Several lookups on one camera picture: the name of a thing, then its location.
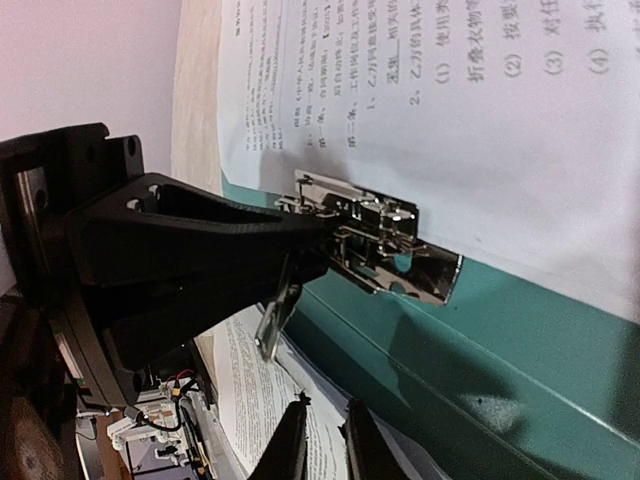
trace white wall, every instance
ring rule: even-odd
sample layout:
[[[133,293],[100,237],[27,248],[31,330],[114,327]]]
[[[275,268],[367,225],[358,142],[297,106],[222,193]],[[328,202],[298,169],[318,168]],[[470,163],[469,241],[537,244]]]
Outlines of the white wall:
[[[171,171],[181,2],[0,0],[0,141],[79,123],[137,134]],[[0,239],[0,295],[12,283]]]

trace document clip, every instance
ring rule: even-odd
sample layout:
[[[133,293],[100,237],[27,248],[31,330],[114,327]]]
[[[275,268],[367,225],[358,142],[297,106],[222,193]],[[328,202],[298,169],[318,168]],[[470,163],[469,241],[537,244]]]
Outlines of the document clip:
[[[285,211],[336,222],[324,246],[330,266],[369,293],[390,291],[446,305],[462,256],[418,238],[415,204],[313,173],[296,171],[298,197]]]

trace black mount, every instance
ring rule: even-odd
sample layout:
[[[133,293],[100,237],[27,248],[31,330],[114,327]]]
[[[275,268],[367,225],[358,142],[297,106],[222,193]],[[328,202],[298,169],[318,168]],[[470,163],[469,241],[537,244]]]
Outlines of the black mount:
[[[132,405],[139,371],[233,313],[327,271],[324,221],[145,174],[102,124],[0,143],[0,226],[32,308],[75,361],[86,404]]]

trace chrome mechanism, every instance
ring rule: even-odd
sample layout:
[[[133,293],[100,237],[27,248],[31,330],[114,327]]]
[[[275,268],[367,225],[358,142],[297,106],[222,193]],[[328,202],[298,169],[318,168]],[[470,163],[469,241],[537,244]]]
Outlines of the chrome mechanism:
[[[291,281],[291,274],[294,270],[295,260],[291,256],[287,256],[280,275],[278,294],[267,305],[256,331],[254,340],[262,359],[265,361],[273,360],[280,333],[289,321],[296,302],[302,294],[302,285]]]
[[[296,171],[298,197],[283,210],[336,220],[326,254],[334,270],[366,291],[391,291],[446,305],[463,257],[418,238],[415,204],[313,173]]]

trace white paper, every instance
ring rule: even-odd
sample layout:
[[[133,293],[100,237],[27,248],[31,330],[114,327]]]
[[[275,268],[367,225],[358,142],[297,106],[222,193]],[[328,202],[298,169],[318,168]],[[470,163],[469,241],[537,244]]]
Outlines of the white paper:
[[[260,321],[255,307],[213,328],[214,364],[220,422],[242,466],[253,471],[287,405],[304,391],[311,398],[307,417],[309,479],[346,480],[345,444],[338,427],[345,421],[347,399],[281,340],[278,363],[260,358],[252,337]],[[380,430],[412,480],[447,477],[417,444],[386,425]],[[409,445],[418,472],[398,442]]]
[[[302,389],[275,363],[264,363],[241,314],[214,329],[220,421],[242,466],[253,471],[290,402]],[[312,398],[307,416],[310,480],[346,480],[343,419]]]
[[[637,1],[222,3],[232,183],[303,168],[415,201],[427,241],[633,316]]]

